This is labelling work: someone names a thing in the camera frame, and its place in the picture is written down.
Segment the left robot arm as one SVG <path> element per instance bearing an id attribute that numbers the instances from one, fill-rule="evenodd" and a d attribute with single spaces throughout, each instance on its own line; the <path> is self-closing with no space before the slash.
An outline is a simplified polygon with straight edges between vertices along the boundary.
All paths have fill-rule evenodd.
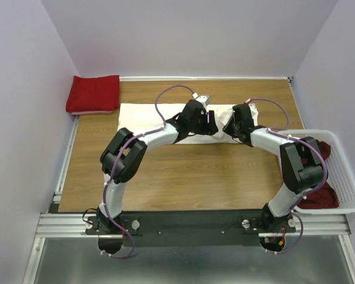
<path id="1" fill-rule="evenodd" d="M 193 135 L 214 135 L 218 132 L 214 111 L 207 110 L 208 95 L 191 99 L 182 112 L 163 120 L 155 130 L 135 135 L 127 128 L 118 130 L 101 154 L 104 192 L 97 209 L 99 227 L 107 234 L 121 230 L 119 216 L 126 183 L 134 177 L 146 153 L 161 146 L 175 144 Z"/>

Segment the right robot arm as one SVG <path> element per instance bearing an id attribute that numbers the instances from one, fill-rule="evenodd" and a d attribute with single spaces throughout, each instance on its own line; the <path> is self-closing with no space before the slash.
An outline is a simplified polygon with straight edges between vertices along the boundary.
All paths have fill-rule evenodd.
<path id="1" fill-rule="evenodd" d="M 266 203 L 260 226 L 272 232 L 289 218 L 293 208 L 310 192 L 322 187 L 328 177 L 324 158 L 315 138 L 296 138 L 256 125 L 251 104 L 233 106 L 233 114 L 223 132 L 250 147 L 257 147 L 279 158 L 283 185 Z"/>

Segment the white t-shirt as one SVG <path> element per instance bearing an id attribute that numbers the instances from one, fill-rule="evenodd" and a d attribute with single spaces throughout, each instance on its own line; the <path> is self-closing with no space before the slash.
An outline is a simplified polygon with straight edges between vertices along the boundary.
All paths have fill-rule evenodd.
<path id="1" fill-rule="evenodd" d="M 163 118 L 169 119 L 180 113 L 185 104 L 159 104 L 158 109 Z M 231 138 L 223 132 L 223 128 L 229 122 L 233 114 L 232 105 L 208 105 L 208 110 L 215 113 L 215 122 L 218 132 L 213 135 L 195 135 L 179 142 L 179 144 L 218 144 L 238 143 L 239 139 Z M 118 128 L 127 128 L 135 134 L 158 129 L 163 125 L 162 118 L 158 115 L 153 104 L 122 104 L 118 119 Z"/>

